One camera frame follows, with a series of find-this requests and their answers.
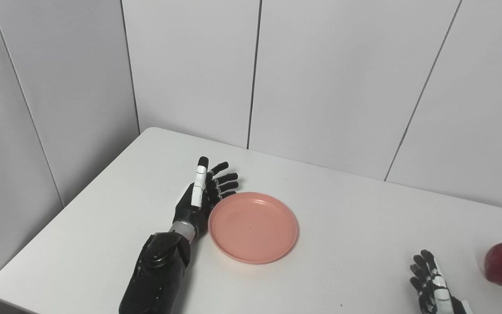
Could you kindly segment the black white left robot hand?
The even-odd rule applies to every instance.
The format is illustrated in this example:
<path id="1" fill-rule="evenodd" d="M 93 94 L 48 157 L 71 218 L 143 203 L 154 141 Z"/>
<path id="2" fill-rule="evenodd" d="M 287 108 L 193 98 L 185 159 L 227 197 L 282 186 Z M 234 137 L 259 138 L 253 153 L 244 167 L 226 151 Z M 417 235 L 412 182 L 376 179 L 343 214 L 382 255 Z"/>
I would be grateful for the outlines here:
<path id="1" fill-rule="evenodd" d="M 224 161 L 209 168 L 209 159 L 201 156 L 197 163 L 197 176 L 191 183 L 175 207 L 173 223 L 186 222 L 193 226 L 197 236 L 208 229 L 208 220 L 213 208 L 223 199 L 234 195 L 239 187 L 238 174 L 219 173 L 229 168 Z"/>

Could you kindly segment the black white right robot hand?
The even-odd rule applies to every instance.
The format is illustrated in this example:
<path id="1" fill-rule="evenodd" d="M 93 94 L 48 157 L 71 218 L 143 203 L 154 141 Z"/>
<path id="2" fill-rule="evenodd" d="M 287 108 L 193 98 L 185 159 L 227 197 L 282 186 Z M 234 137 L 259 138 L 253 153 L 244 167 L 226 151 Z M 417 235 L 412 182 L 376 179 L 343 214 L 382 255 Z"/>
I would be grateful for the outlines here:
<path id="1" fill-rule="evenodd" d="M 420 311 L 423 314 L 472 314 L 466 300 L 452 296 L 442 276 L 438 263 L 430 251 L 424 249 L 413 256 L 410 265 L 413 276 L 410 284 L 417 292 Z"/>

